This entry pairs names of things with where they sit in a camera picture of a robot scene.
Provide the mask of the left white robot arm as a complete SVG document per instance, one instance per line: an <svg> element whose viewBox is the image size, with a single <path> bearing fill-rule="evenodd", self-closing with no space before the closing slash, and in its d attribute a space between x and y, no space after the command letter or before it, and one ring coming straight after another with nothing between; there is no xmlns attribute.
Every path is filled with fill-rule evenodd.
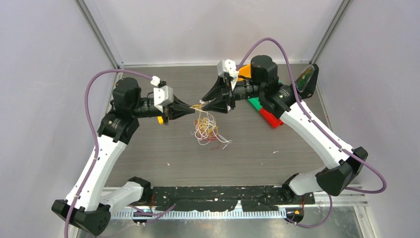
<svg viewBox="0 0 420 238"><path fill-rule="evenodd" d="M195 110L179 100L165 81L153 82L151 97L142 97L135 78L117 81L112 92L111 110L94 131L94 149L77 183L62 200L56 200L52 211L78 229L99 236L111 217L137 202L147 205L152 198L151 183L132 177L119 189L102 195L104 185L117 159L139 127L140 118L162 117L164 123Z"/></svg>

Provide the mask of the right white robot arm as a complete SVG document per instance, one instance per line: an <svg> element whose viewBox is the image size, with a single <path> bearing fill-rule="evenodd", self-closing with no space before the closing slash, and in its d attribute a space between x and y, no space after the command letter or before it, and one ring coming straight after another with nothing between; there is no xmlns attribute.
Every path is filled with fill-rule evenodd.
<svg viewBox="0 0 420 238"><path fill-rule="evenodd" d="M217 71L215 85L202 98L204 111L228 113L236 101L257 98L266 111L297 132L322 159L323 168L295 174L284 183L285 201L293 204L304 194L315 191L338 196L360 173L363 166L354 157L365 161L366 149L343 142L327 126L317 122L300 95L294 93L293 86L279 82L278 67L271 57L253 57L249 77L240 75L230 59L221 60Z"/></svg>

